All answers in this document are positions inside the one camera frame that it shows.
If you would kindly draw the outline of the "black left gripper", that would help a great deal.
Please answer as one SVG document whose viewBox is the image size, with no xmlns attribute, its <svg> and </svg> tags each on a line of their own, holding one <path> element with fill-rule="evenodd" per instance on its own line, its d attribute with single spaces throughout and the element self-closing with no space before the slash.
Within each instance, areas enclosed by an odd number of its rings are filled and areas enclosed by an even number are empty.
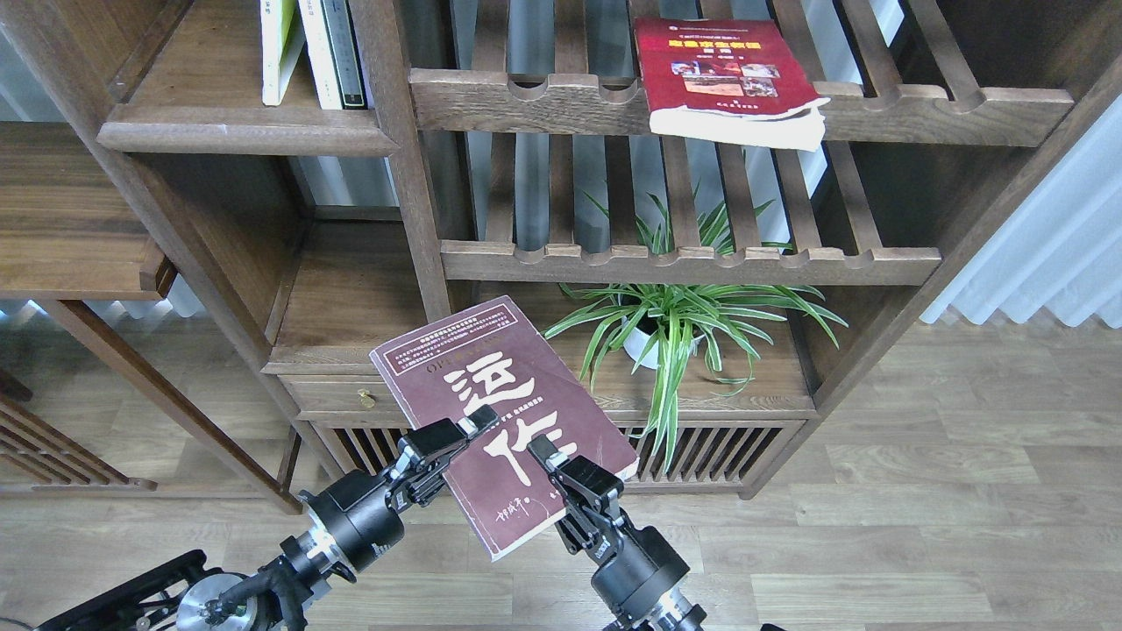
<svg viewBox="0 0 1122 631">
<path fill-rule="evenodd" d="M 498 423 L 493 406 L 480 405 L 460 420 L 402 436 L 401 456 L 376 475 L 350 470 L 318 494 L 303 492 L 312 527 L 298 536 L 298 578 L 324 579 L 334 571 L 353 579 L 401 541 L 401 512 L 427 506 L 456 455 Z"/>
</svg>

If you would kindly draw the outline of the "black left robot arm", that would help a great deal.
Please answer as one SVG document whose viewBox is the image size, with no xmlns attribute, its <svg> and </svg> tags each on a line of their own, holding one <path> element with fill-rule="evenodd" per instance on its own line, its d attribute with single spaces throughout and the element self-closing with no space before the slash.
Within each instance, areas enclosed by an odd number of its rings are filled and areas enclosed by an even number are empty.
<svg viewBox="0 0 1122 631">
<path fill-rule="evenodd" d="M 199 549 L 90 598 L 44 630 L 303 630 L 305 609 L 337 575 L 355 582 L 404 534 L 401 512 L 427 506 L 451 460 L 498 422 L 493 408 L 443 419 L 401 437 L 385 470 L 352 470 L 318 494 L 304 493 L 311 528 L 250 576 L 205 570 Z"/>
</svg>

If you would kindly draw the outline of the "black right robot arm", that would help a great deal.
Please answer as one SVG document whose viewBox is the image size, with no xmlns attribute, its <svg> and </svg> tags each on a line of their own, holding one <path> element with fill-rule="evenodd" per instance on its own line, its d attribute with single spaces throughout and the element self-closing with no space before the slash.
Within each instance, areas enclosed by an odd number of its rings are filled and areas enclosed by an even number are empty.
<svg viewBox="0 0 1122 631">
<path fill-rule="evenodd" d="M 528 451 L 565 500 L 557 531 L 570 554 L 585 551 L 598 570 L 592 587 L 611 611 L 609 630 L 699 630 L 707 616 L 681 594 L 686 559 L 656 527 L 637 530 L 620 507 L 624 484 L 582 455 L 568 457 L 546 436 Z"/>
</svg>

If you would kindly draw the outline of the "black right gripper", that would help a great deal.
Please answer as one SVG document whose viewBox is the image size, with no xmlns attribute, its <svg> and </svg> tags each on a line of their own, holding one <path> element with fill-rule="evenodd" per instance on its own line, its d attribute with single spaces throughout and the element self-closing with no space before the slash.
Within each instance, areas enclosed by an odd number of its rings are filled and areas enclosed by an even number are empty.
<svg viewBox="0 0 1122 631">
<path fill-rule="evenodd" d="M 569 459 L 548 436 L 530 440 L 528 454 L 565 499 L 558 533 L 570 554 L 594 563 L 592 587 L 611 611 L 608 630 L 700 630 L 707 616 L 681 594 L 686 559 L 649 525 L 637 530 L 620 507 L 622 482 L 583 456 Z"/>
</svg>

